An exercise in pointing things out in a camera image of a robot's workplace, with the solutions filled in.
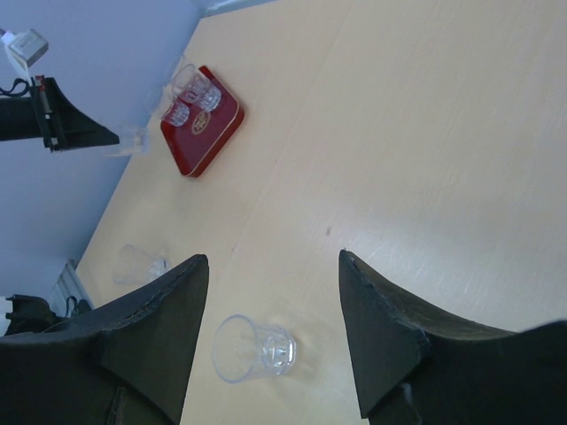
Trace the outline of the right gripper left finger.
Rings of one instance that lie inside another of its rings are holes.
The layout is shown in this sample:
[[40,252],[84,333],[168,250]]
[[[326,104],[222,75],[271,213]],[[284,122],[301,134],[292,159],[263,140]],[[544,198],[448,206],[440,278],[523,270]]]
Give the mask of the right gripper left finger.
[[208,259],[41,333],[1,339],[3,424],[178,424],[206,305]]

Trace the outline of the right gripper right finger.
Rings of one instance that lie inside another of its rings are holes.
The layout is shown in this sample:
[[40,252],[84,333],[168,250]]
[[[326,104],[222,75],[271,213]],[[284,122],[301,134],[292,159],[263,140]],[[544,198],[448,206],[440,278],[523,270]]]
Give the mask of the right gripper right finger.
[[372,424],[563,424],[566,323],[522,332],[447,312],[350,251],[338,286],[361,417]]

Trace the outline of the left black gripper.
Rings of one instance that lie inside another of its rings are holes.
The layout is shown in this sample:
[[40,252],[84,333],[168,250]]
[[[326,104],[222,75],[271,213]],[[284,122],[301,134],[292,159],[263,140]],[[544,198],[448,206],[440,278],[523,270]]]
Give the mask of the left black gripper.
[[1,141],[42,138],[45,148],[72,151],[114,146],[120,138],[77,109],[51,77],[21,77],[1,89]]

